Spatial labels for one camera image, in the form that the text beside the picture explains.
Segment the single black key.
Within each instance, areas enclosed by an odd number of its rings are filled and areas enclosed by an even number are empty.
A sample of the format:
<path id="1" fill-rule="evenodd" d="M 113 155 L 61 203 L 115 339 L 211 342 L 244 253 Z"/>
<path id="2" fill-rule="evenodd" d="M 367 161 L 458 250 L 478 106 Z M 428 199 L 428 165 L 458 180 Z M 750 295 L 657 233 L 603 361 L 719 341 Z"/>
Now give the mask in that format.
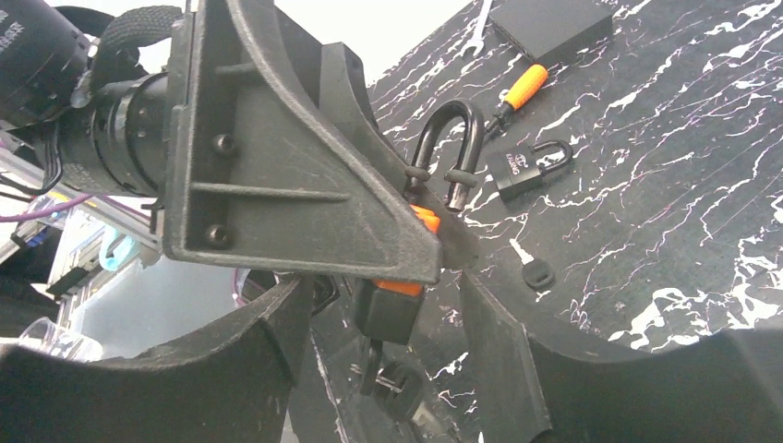
<path id="1" fill-rule="evenodd" d="M 555 284 L 556 274 L 547 261 L 533 257 L 516 239 L 511 239 L 509 244 L 519 256 L 522 263 L 522 278 L 527 286 L 537 292 L 549 290 Z"/>

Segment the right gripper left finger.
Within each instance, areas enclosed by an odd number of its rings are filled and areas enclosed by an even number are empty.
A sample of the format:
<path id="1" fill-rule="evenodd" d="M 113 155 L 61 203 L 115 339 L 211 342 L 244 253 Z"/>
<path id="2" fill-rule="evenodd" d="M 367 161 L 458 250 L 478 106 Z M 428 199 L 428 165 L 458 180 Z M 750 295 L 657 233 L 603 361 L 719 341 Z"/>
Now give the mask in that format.
<path id="1" fill-rule="evenodd" d="M 309 339 L 314 284 L 260 298 L 133 358 L 1 353 L 5 442 L 277 442 Z"/>

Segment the black keys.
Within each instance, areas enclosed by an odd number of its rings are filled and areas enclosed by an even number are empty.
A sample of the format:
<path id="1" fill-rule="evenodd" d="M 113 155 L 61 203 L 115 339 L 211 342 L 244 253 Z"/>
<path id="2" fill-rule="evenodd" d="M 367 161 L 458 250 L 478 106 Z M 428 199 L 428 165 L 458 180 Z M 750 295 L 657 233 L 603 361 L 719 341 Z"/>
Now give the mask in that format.
<path id="1" fill-rule="evenodd" d="M 425 380 L 415 367 L 401 361 L 383 365 L 382 351 L 382 341 L 365 338 L 359 363 L 351 365 L 360 377 L 359 393 L 372 397 L 393 420 L 412 421 L 422 405 Z"/>

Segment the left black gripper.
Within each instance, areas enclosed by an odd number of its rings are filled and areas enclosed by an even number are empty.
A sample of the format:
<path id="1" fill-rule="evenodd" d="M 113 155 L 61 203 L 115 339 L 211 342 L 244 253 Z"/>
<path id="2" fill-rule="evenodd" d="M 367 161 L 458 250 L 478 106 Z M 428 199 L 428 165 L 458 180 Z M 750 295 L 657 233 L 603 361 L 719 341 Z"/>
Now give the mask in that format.
<path id="1" fill-rule="evenodd" d="M 171 37 L 178 6 L 118 17 L 60 6 L 98 39 L 60 120 L 63 180 L 155 198 L 168 76 L 139 51 Z M 201 1 L 173 40 L 163 249 L 182 261 L 436 281 L 438 238 L 319 110 L 320 43 L 272 1 Z"/>

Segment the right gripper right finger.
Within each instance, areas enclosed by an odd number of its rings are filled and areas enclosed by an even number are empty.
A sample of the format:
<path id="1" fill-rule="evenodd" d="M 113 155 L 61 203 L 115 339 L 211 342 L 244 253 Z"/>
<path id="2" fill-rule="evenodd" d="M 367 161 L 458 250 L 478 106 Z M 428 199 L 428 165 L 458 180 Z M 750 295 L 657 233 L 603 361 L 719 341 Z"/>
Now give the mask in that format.
<path id="1" fill-rule="evenodd" d="M 778 442 L 782 333 L 729 329 L 664 353 L 584 333 L 474 273 L 460 282 L 487 442 Z"/>

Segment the orange handled screwdriver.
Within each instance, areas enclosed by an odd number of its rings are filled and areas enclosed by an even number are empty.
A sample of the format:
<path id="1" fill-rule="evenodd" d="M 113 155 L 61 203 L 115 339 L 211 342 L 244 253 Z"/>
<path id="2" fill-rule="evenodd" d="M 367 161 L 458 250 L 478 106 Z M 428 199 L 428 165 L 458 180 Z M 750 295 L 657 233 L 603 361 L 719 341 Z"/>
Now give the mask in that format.
<path id="1" fill-rule="evenodd" d="M 548 79 L 548 70 L 540 65 L 533 64 L 513 83 L 502 99 L 499 110 L 485 128 L 485 134 L 493 134 L 496 130 L 506 126 L 509 119 L 519 111 L 545 84 Z"/>

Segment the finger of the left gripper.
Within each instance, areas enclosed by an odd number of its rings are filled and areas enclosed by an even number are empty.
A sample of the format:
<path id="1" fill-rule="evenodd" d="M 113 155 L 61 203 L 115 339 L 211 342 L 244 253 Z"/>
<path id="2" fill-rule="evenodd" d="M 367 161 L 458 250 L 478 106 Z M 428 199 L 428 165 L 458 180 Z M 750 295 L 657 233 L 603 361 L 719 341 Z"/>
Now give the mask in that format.
<path id="1" fill-rule="evenodd" d="M 379 130 L 367 95 L 361 59 L 342 42 L 321 48 L 319 110 L 393 188 L 404 190 L 405 160 Z M 443 197 L 425 187 L 418 204 L 441 219 L 438 238 L 447 269 L 469 269 L 479 259 L 476 235 L 449 212 Z"/>

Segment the black flat box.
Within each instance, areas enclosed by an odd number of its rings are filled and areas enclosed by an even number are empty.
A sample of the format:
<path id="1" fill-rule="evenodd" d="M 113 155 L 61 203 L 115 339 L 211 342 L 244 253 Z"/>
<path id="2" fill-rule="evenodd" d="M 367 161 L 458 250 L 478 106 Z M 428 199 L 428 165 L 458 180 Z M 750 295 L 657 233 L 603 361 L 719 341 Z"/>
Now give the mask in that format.
<path id="1" fill-rule="evenodd" d="M 613 13 L 596 1 L 507 1 L 489 21 L 528 61 L 545 67 L 567 64 L 613 35 Z"/>

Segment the silver wrench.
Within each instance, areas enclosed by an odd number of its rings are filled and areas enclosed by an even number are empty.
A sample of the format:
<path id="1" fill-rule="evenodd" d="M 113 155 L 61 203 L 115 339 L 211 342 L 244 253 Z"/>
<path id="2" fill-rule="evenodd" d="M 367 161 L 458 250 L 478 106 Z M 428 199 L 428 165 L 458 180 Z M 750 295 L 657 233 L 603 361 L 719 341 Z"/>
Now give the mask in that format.
<path id="1" fill-rule="evenodd" d="M 472 51 L 473 57 L 478 57 L 484 49 L 484 30 L 487 26 L 488 16 L 492 9 L 492 0 L 483 0 L 481 2 L 476 23 L 473 27 L 470 38 L 465 42 L 459 56 L 465 57 L 469 51 Z"/>

